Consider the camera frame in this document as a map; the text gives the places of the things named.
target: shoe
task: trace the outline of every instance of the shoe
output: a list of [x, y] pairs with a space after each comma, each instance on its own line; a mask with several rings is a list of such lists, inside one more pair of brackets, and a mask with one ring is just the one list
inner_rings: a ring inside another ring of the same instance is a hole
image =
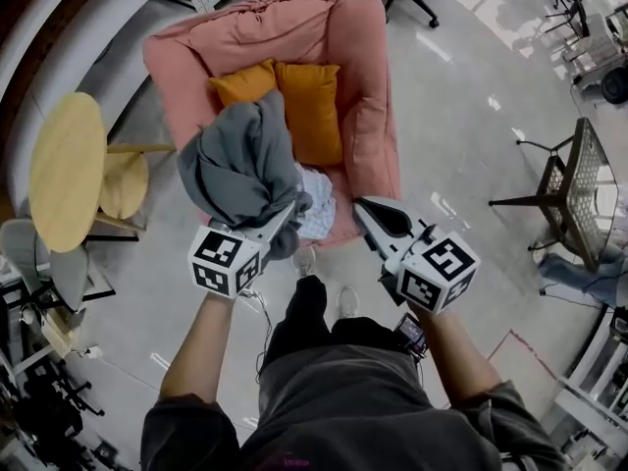
[[292, 265], [299, 278], [307, 278], [314, 274], [316, 268], [316, 251], [312, 246], [299, 247], [291, 256]]
[[357, 317], [360, 308], [360, 297], [352, 287], [342, 287], [336, 297], [336, 307], [338, 308], [338, 319], [349, 319]]

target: gray shirt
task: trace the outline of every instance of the gray shirt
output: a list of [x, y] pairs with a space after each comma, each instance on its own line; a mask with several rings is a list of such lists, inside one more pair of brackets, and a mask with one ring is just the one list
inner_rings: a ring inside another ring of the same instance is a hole
[[409, 356], [342, 345], [295, 352], [260, 378], [257, 431], [239, 448], [228, 417], [196, 396], [158, 402], [146, 416], [146, 470], [501, 470], [503, 452], [559, 470], [559, 451], [507, 382], [434, 408]]

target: white cloth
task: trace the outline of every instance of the white cloth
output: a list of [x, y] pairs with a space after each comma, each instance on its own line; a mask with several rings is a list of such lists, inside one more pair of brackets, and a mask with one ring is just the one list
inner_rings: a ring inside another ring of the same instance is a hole
[[324, 173], [303, 168], [298, 162], [295, 165], [301, 176], [301, 183], [297, 188], [312, 196], [312, 207], [298, 219], [301, 223], [297, 231], [298, 236], [304, 239], [324, 239], [329, 235], [336, 218], [336, 200], [332, 197], [332, 182]]

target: gray chair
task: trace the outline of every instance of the gray chair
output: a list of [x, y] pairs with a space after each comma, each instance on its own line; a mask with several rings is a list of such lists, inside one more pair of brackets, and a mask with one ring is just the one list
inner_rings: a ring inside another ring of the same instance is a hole
[[30, 218], [9, 220], [0, 227], [0, 251], [20, 275], [28, 292], [28, 301], [41, 308], [65, 305], [76, 313], [84, 308], [88, 300], [116, 294], [109, 288], [85, 295], [90, 267], [83, 246], [67, 253], [50, 251], [50, 278], [47, 281], [37, 270], [37, 258], [41, 262], [41, 255], [45, 252], [42, 248], [43, 244], [38, 242], [37, 230]]

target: pink armchair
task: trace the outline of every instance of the pink armchair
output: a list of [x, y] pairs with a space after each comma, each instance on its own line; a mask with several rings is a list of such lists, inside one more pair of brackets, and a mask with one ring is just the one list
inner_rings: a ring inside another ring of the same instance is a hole
[[360, 235], [351, 199], [399, 198], [399, 166], [381, 0], [248, 0], [149, 36], [144, 62], [182, 148], [222, 109], [210, 77], [275, 58], [336, 64], [343, 165], [325, 169], [338, 210], [319, 245]]

